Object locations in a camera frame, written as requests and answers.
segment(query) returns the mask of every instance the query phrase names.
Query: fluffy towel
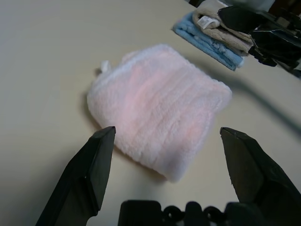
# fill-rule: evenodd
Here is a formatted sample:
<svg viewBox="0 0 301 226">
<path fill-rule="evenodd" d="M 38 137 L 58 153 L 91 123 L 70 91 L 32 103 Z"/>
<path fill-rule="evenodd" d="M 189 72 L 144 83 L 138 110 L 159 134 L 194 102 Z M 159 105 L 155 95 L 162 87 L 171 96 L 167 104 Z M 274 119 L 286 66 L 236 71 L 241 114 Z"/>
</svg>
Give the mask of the fluffy towel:
<svg viewBox="0 0 301 226">
<path fill-rule="evenodd" d="M 253 45 L 251 36 L 242 32 L 234 31 L 227 28 L 218 16 L 218 10 L 226 7 L 225 4 L 218 0 L 205 0 L 194 11 L 192 19 L 193 23 L 201 29 L 201 31 L 210 37 L 226 44 L 234 52 L 245 56 Z M 198 21 L 202 16 L 208 16 L 216 19 L 218 22 L 211 23 L 210 26 L 203 28 Z"/>
<path fill-rule="evenodd" d="M 177 22 L 173 27 L 173 31 L 233 71 L 235 71 L 237 67 L 241 67 L 244 63 L 241 56 L 238 56 L 221 42 L 202 33 L 193 24 L 192 12 Z"/>
<path fill-rule="evenodd" d="M 116 126 L 115 144 L 123 153 L 176 182 L 230 99 L 225 84 L 157 45 L 101 74 L 87 103 L 101 127 Z"/>
</svg>

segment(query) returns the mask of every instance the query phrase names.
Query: black machine part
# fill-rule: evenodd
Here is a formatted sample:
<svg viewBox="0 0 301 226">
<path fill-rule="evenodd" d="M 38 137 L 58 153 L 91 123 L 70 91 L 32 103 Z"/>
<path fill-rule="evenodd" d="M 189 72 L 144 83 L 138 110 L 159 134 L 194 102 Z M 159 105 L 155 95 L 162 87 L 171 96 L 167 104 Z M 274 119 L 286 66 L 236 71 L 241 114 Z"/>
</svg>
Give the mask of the black machine part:
<svg viewBox="0 0 301 226">
<path fill-rule="evenodd" d="M 96 132 L 70 160 L 36 226 L 85 226 L 101 209 L 115 127 Z"/>
<path fill-rule="evenodd" d="M 301 19 L 282 10 L 280 17 L 267 12 L 240 6 L 222 8 L 218 12 L 222 22 L 230 29 L 250 34 L 254 46 L 249 54 L 264 65 L 279 64 L 300 77 Z"/>
<path fill-rule="evenodd" d="M 282 168 L 247 134 L 230 128 L 220 134 L 239 201 L 254 203 L 268 225 L 301 225 L 301 195 Z"/>
<path fill-rule="evenodd" d="M 101 209 L 108 183 L 115 127 L 96 132 L 71 159 L 59 179 L 37 226 L 85 226 Z M 163 211 L 156 201 L 126 201 L 118 226 L 299 226 L 301 195 L 284 171 L 256 140 L 230 128 L 220 134 L 230 179 L 240 203 L 222 213 L 189 202 L 185 212 Z"/>
</svg>

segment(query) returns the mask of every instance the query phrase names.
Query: beige tabletop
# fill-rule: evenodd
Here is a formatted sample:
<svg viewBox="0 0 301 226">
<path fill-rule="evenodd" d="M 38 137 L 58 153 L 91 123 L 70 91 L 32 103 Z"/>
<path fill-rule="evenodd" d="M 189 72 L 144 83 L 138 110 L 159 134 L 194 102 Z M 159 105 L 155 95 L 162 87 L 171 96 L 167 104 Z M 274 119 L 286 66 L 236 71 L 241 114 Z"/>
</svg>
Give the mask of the beige tabletop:
<svg viewBox="0 0 301 226">
<path fill-rule="evenodd" d="M 167 43 L 233 91 L 203 150 L 177 184 L 113 153 L 97 217 L 115 226 L 128 199 L 184 209 L 194 200 L 223 209 L 237 197 L 221 126 L 257 139 L 301 191 L 301 82 L 248 57 L 232 72 L 170 29 L 192 11 L 184 0 L 15 0 L 0 7 L 0 225 L 34 225 L 66 164 L 98 129 L 86 92 L 102 60 Z"/>
</svg>

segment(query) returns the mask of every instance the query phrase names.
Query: pink towel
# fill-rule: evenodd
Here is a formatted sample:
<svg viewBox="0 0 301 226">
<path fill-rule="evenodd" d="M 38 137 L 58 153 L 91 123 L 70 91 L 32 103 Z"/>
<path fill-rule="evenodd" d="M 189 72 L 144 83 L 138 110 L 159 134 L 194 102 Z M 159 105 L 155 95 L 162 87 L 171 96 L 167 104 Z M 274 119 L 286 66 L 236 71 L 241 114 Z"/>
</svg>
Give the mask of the pink towel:
<svg viewBox="0 0 301 226">
<path fill-rule="evenodd" d="M 88 94 L 101 127 L 116 126 L 116 146 L 176 182 L 201 150 L 231 90 L 167 45 L 126 55 Z"/>
</svg>

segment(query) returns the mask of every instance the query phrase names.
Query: stack of towels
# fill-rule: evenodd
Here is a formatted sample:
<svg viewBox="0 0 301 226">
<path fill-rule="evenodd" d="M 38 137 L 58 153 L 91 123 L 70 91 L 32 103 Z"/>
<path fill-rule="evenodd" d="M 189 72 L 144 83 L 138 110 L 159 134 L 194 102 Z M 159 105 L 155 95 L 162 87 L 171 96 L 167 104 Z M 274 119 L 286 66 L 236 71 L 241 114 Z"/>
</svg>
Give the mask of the stack of towels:
<svg viewBox="0 0 301 226">
<path fill-rule="evenodd" d="M 177 22 L 173 31 L 231 70 L 244 64 L 253 45 L 251 36 L 227 28 L 218 16 L 227 7 L 218 0 L 205 0 Z"/>
</svg>

